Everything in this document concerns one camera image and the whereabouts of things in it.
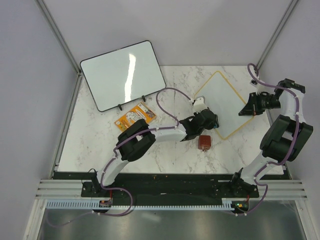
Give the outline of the small yellow framed whiteboard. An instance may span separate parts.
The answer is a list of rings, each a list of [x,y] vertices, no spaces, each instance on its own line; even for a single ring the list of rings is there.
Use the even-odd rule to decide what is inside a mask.
[[[239,115],[247,103],[220,71],[214,72],[194,97],[203,97],[204,104],[217,115],[219,127],[215,130],[223,140],[254,118],[251,115]]]

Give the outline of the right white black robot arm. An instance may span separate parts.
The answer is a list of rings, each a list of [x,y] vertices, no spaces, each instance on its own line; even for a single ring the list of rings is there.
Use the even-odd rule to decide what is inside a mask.
[[[239,116],[258,116],[270,109],[280,109],[280,114],[262,138],[259,155],[232,176],[229,191],[233,196],[254,192],[258,181],[271,169],[297,158],[314,130],[303,116],[305,93],[303,85],[287,78],[277,84],[273,94],[250,93]]]

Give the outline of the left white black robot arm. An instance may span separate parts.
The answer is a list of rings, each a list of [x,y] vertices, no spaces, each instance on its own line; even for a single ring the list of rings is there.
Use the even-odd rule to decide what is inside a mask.
[[[153,144],[190,141],[200,136],[204,130],[218,127],[218,115],[209,108],[195,112],[174,126],[151,127],[144,119],[136,121],[118,136],[112,158],[102,170],[95,172],[95,177],[91,180],[92,191],[99,197],[106,196],[114,189],[110,185],[122,169],[128,163],[142,158]]]

